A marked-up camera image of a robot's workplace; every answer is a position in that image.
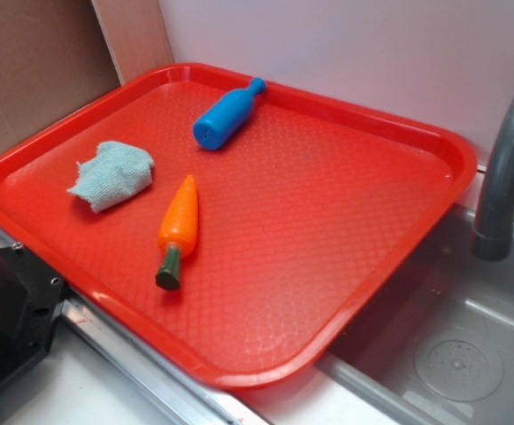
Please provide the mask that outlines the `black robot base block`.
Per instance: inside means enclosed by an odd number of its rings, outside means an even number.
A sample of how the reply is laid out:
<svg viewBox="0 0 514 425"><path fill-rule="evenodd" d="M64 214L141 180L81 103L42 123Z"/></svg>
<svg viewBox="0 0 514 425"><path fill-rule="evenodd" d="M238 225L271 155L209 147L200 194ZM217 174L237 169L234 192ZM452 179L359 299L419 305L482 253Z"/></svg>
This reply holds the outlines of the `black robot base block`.
<svg viewBox="0 0 514 425"><path fill-rule="evenodd" d="M0 392L49 354L66 293L31 250L0 248Z"/></svg>

